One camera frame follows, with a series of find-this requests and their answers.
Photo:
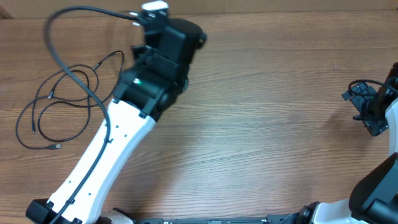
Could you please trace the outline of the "black thin cable silver tip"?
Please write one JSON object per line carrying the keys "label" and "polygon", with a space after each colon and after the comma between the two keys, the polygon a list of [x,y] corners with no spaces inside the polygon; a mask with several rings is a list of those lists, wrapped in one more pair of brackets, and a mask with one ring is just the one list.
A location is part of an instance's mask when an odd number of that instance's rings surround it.
{"label": "black thin cable silver tip", "polygon": [[[119,68],[119,72],[118,72],[118,79],[117,81],[119,81],[120,77],[121,77],[121,72],[122,69],[124,67],[124,52],[122,50],[116,50],[114,52],[111,52],[110,54],[108,54],[107,56],[105,56],[104,58],[102,58],[96,65],[94,65],[93,67],[85,65],[85,64],[75,64],[70,66],[70,68],[72,68],[72,72],[73,73],[80,73],[82,74],[85,78],[86,78],[86,82],[87,85],[90,86],[90,78],[87,75],[87,73],[85,73],[83,70],[80,69],[76,69],[77,67],[82,67],[82,68],[87,68],[89,70],[91,70],[96,78],[96,83],[95,83],[95,88],[93,93],[96,93],[98,88],[99,88],[99,84],[100,84],[100,79],[97,73],[97,69],[100,68],[100,66],[110,57],[116,55],[116,54],[120,54],[121,55],[121,64],[120,64],[120,68]],[[47,96],[39,96],[39,93],[41,92],[42,87],[53,77],[57,76],[61,74],[61,76],[58,78],[58,80],[54,83],[53,87],[50,89],[49,93]],[[31,126],[32,126],[32,132],[36,133],[36,131],[38,131],[45,139],[52,141],[52,142],[66,142],[69,140],[72,140],[74,138],[77,138],[87,127],[88,123],[90,122],[90,118],[91,118],[91,108],[96,107],[98,104],[91,104],[90,103],[90,96],[89,94],[86,94],[85,97],[83,98],[77,98],[77,99],[69,99],[69,98],[61,98],[61,97],[57,97],[55,96],[55,90],[57,88],[57,86],[60,84],[60,82],[67,76],[67,74],[63,71],[60,70],[58,72],[55,72],[54,74],[52,74],[51,76],[49,76],[48,78],[46,78],[38,87],[35,97],[34,99],[31,101],[32,103],[32,112],[31,112]],[[37,121],[35,121],[35,107],[36,104],[39,100],[43,100],[44,98],[48,99],[48,100],[53,100],[55,99],[55,101],[53,103],[49,103],[38,115],[37,117]],[[40,120],[42,115],[44,114],[45,110],[47,110],[48,108],[50,108],[51,106],[54,106],[56,104],[65,104],[68,106],[72,106],[74,108],[85,108],[87,110],[87,120],[86,123],[84,124],[84,126],[82,127],[82,129],[80,130],[79,133],[77,133],[76,135],[67,138],[67,139],[50,139],[48,138],[42,131],[41,131],[41,127],[40,127]]]}

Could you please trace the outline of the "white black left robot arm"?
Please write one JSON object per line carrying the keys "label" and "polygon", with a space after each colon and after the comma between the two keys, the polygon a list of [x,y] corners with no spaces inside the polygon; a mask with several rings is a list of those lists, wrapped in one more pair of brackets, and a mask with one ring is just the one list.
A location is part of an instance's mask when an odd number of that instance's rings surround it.
{"label": "white black left robot arm", "polygon": [[67,180],[48,199],[35,199],[26,217],[34,223],[96,223],[129,156],[162,113],[188,86],[202,28],[185,19],[144,25],[145,44],[133,46],[135,63],[122,72],[104,120]]}

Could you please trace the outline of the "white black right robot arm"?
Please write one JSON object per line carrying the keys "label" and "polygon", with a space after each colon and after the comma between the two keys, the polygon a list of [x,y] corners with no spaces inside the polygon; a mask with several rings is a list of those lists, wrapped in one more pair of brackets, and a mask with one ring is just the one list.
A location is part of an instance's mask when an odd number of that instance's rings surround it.
{"label": "white black right robot arm", "polygon": [[384,82],[355,80],[342,97],[358,110],[353,119],[361,121],[372,136],[389,132],[388,157],[356,184],[348,199],[314,202],[281,223],[397,224],[397,64]]}

